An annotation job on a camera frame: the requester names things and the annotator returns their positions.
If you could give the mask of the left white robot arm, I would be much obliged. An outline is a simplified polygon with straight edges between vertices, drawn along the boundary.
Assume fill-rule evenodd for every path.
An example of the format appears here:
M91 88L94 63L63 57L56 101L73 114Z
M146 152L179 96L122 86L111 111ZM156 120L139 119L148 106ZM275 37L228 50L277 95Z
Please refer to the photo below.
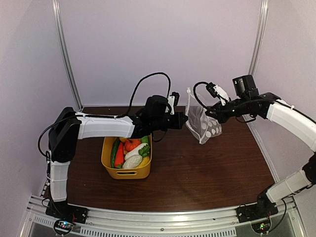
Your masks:
M78 140L94 137L139 139L155 131L182 129L188 117L184 112L174 110L177 95L149 97L139 115L91 115L66 107L48 133L52 212L60 219L71 215L66 189L68 168L75 156Z

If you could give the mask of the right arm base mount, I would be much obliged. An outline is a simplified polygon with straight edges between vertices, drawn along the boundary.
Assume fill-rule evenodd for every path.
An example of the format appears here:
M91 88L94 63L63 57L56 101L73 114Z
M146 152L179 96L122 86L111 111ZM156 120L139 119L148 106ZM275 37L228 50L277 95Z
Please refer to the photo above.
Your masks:
M241 204L235 209L239 223L249 222L256 234L268 234L272 230L272 216L278 214L276 206L261 209L257 203Z

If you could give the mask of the orange toy pumpkin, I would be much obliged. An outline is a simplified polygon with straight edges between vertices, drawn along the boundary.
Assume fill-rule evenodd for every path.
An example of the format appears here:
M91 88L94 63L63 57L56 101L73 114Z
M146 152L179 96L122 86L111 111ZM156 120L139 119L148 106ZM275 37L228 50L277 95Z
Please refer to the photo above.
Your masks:
M140 144L141 144L140 139L127 139L124 144L124 148L127 152L130 152L133 149L135 149L137 146L139 146Z

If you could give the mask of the white toy radish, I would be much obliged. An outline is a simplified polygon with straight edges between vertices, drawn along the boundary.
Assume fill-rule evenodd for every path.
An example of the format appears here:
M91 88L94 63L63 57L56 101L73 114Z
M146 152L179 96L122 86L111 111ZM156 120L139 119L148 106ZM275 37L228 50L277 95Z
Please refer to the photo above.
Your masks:
M132 151L128 152L125 155L125 160L128 160L134 155L140 155L141 157L146 157L151 151L150 145L148 143L141 143L136 148L134 148Z

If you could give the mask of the polka dot zip bag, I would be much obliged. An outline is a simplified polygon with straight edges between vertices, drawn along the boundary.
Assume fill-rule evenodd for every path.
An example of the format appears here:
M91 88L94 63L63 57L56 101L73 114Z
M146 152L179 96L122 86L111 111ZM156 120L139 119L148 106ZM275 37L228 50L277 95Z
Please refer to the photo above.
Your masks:
M222 126L214 118L205 114L206 109L196 100L193 90L187 88L188 102L185 106L185 115L188 117L186 127L192 135L203 145L210 138L222 134Z

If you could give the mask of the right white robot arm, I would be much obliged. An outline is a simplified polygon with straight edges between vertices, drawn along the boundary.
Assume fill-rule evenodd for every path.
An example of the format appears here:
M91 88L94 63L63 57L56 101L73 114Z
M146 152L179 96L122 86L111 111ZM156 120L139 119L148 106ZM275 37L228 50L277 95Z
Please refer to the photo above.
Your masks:
M207 116L219 123L226 123L230 118L248 115L252 120L261 117L270 121L279 129L284 129L274 141L281 145L282 151L294 142L310 149L311 157L306 163L283 180L262 191L253 207L253 214L258 218L265 217L274 208L275 203L290 195L311 188L316 184L316 122L303 114L293 105L279 96L265 92L260 93L252 75L233 79L237 99L231 99L227 92L212 82L206 83L206 90L219 102L207 107Z

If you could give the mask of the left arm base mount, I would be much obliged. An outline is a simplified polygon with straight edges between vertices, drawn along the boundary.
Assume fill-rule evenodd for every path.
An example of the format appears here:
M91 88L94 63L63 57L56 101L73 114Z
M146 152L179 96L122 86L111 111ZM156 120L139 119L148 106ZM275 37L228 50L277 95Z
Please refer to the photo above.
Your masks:
M45 214L57 219L53 224L53 230L56 234L64 236L69 234L77 223L86 223L88 209L69 205L66 201L49 201Z

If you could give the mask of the light green toy gourd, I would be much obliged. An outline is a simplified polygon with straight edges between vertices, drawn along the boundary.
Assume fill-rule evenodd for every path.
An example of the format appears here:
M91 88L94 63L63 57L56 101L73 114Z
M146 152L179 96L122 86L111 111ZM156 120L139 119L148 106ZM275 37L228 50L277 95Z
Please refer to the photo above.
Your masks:
M141 143L146 143L146 144L150 144L150 139L149 136L144 136L140 139Z

